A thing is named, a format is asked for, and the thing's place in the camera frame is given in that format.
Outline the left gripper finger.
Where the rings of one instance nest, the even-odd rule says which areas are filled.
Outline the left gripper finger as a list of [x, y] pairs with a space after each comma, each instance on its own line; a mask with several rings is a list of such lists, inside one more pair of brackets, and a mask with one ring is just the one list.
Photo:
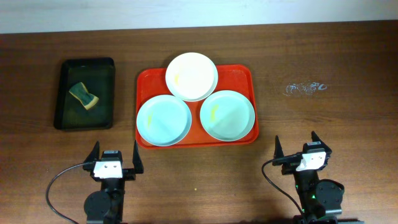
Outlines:
[[84, 163], [95, 162], [99, 159], [99, 156], [100, 156], [100, 142], [96, 141], [92, 151], [88, 154], [88, 156], [84, 160]]
[[138, 148], [137, 141], [134, 141], [132, 163], [134, 165], [135, 170], [143, 169], [143, 164], [142, 164], [141, 157], [139, 155], [139, 148]]

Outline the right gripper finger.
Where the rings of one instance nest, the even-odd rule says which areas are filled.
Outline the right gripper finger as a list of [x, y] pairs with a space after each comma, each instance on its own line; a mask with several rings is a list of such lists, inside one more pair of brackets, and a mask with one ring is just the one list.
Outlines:
[[311, 139], [312, 139], [312, 145], [322, 145], [322, 146], [325, 145], [325, 143], [318, 137], [315, 131], [311, 132]]
[[274, 149], [274, 159], [280, 159], [284, 157], [282, 146], [278, 135], [275, 136], [275, 149]]

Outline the light blue plate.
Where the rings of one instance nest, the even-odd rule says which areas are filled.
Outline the light blue plate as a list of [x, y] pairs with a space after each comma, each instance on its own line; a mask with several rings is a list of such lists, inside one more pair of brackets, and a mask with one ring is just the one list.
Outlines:
[[248, 98], [236, 91], [217, 91], [200, 108], [203, 129], [220, 141], [242, 139], [252, 130], [255, 120], [254, 106]]
[[148, 143], [165, 147], [180, 142], [192, 125], [190, 108], [173, 95], [158, 95], [147, 100], [136, 118], [138, 133]]

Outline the green yellow sponge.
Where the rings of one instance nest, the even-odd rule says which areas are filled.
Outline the green yellow sponge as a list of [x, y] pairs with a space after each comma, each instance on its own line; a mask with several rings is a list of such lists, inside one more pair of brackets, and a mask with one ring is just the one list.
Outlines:
[[82, 82], [73, 85], [68, 92], [75, 97], [86, 110], [92, 109], [99, 101], [99, 98], [91, 94]]

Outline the white plate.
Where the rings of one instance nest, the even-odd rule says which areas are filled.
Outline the white plate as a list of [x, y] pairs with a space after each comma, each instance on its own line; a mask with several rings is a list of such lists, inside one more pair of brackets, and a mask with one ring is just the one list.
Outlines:
[[218, 71], [206, 55], [187, 52], [169, 63], [165, 82], [171, 94], [177, 98], [200, 101], [214, 92], [218, 84]]

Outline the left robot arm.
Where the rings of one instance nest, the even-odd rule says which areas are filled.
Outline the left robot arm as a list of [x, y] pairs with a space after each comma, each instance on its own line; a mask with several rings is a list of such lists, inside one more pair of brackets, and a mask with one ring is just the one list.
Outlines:
[[87, 223], [121, 223], [125, 182], [136, 179], [137, 174], [144, 172], [138, 145], [133, 147], [132, 168], [123, 167], [121, 151], [103, 151], [97, 142], [84, 160], [83, 170], [101, 184], [99, 191], [90, 194], [84, 203]]

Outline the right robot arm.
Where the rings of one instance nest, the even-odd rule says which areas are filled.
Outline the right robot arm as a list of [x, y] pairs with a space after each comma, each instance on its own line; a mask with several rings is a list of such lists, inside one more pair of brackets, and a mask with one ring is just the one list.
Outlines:
[[294, 223], [337, 223], [345, 188], [334, 180], [319, 179], [318, 172], [328, 165], [332, 150], [315, 132], [311, 132], [311, 138], [301, 152], [286, 156], [276, 137], [272, 165], [281, 166], [282, 175], [294, 177], [301, 204], [301, 213], [293, 217]]

